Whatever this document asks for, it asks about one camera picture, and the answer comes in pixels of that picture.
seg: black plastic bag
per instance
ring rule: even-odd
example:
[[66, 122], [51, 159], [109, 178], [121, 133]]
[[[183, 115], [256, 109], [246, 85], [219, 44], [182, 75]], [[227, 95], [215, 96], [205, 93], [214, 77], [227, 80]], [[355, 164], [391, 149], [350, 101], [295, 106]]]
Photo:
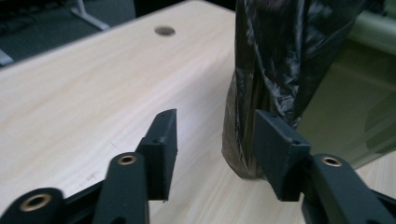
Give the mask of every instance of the black plastic bag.
[[252, 153], [256, 109], [276, 113], [296, 127], [368, 5], [373, 1], [237, 0], [235, 70], [222, 154], [240, 177], [264, 178]]

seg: light wood tabletop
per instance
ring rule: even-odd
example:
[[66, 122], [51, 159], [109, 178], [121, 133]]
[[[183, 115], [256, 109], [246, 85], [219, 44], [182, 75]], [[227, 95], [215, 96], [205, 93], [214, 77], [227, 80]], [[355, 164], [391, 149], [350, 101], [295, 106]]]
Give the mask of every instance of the light wood tabletop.
[[[177, 109], [178, 154], [169, 202], [151, 223], [304, 223], [265, 181], [242, 180], [221, 156], [233, 74], [234, 13], [188, 1], [0, 71], [0, 212], [25, 192], [64, 197], [105, 177], [134, 151], [156, 114]], [[157, 35], [159, 26], [176, 31]], [[392, 197], [395, 153], [360, 169]]]

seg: screw hole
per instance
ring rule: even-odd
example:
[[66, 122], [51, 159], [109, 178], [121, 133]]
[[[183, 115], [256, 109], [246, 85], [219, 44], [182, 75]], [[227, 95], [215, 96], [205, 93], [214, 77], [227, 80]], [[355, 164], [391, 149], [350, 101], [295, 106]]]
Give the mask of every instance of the screw hole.
[[326, 165], [334, 166], [334, 167], [340, 167], [343, 165], [339, 160], [332, 158], [332, 157], [323, 157], [322, 162], [325, 163]]
[[51, 196], [49, 194], [37, 194], [21, 204], [20, 209], [23, 212], [32, 212], [39, 208], [44, 207], [47, 203], [50, 202]]
[[134, 163], [137, 160], [135, 156], [124, 156], [119, 159], [120, 165], [129, 165]]

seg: cable hole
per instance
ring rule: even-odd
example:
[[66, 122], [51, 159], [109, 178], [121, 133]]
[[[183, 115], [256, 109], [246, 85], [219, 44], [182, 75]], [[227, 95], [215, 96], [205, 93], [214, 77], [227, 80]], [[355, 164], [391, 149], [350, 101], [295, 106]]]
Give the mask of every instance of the cable hole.
[[176, 33], [175, 29], [170, 26], [159, 26], [154, 29], [154, 32], [161, 36], [172, 36]]

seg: floor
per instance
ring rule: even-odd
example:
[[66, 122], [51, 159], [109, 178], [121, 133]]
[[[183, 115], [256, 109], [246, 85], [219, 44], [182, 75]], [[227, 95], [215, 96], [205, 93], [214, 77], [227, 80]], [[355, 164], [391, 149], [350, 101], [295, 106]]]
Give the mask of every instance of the floor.
[[361, 167], [396, 149], [396, 56], [346, 41], [305, 110], [312, 154]]
[[[133, 0], [86, 0], [86, 11], [110, 26], [135, 18]], [[0, 50], [15, 62], [100, 32], [71, 13], [75, 1], [46, 4], [0, 19]]]

